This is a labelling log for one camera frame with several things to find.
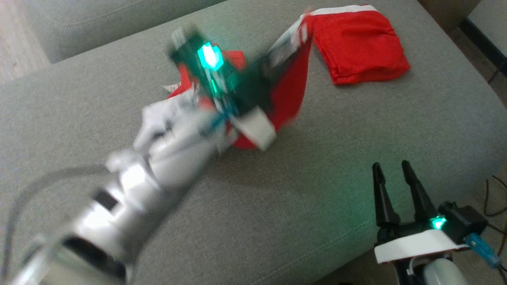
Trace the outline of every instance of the white wall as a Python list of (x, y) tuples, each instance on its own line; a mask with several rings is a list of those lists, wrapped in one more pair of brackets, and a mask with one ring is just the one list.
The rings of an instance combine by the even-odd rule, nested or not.
[(468, 18), (507, 56), (507, 0), (482, 0)]

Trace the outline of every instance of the gray cable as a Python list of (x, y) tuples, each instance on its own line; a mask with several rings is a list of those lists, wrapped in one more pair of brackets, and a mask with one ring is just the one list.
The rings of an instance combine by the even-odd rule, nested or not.
[(12, 253), (12, 239), (14, 230), (19, 216), (23, 211), (25, 205), (33, 198), (33, 196), (40, 190), (62, 180), (78, 176), (90, 176), (98, 174), (107, 174), (108, 169), (104, 165), (87, 165), (80, 167), (68, 167), (55, 172), (48, 173), (41, 178), (31, 182), (28, 186), (20, 191), (19, 196), (14, 201), (14, 206), (11, 208), (8, 216), (7, 227), (4, 238), (4, 259), (2, 261), (2, 279), (5, 281), (9, 275), (9, 267)]

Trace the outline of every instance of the green light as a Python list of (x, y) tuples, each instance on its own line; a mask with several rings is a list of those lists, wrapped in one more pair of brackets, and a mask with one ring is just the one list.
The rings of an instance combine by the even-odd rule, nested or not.
[(222, 52), (218, 47), (214, 47), (211, 43), (206, 43), (198, 51), (199, 59), (201, 64), (205, 68), (210, 68), (213, 71), (217, 71), (222, 65), (224, 65), (224, 58)]
[(441, 217), (441, 216), (438, 216), (436, 218), (433, 218), (433, 219), (429, 219), (429, 221), (431, 222), (431, 226), (436, 229), (436, 230), (440, 230), (442, 229), (442, 226), (444, 225), (444, 223), (447, 221), (445, 219), (445, 217)]

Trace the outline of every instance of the garment tag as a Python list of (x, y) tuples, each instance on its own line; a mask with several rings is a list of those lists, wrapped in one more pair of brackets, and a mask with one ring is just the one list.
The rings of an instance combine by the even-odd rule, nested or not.
[(181, 82), (178, 84), (172, 84), (172, 85), (161, 85), (164, 87), (165, 90), (169, 91), (169, 93), (174, 92), (179, 86), (181, 86)]
[(275, 127), (259, 106), (239, 118), (232, 117), (231, 123), (262, 151), (275, 140)]

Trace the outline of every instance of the gray couch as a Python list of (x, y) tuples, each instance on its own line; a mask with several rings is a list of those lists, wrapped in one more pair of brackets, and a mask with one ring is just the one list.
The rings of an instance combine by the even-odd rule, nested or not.
[[(195, 23), (251, 58), (307, 7), (357, 3), (228, 0), (0, 86), (0, 222), (35, 177), (131, 146), (141, 108), (179, 79), (164, 52), (177, 27)], [(214, 162), (146, 247), (137, 284), (311, 283), (373, 247), (374, 162), (406, 221), (403, 159), (437, 205), (480, 187), (505, 162), (507, 111), (457, 47), (416, 1), (370, 4), (391, 21), (411, 70), (335, 87), (314, 49), (296, 122), (266, 152), (231, 149)], [(99, 184), (66, 180), (38, 195), (20, 221), (14, 262)]]

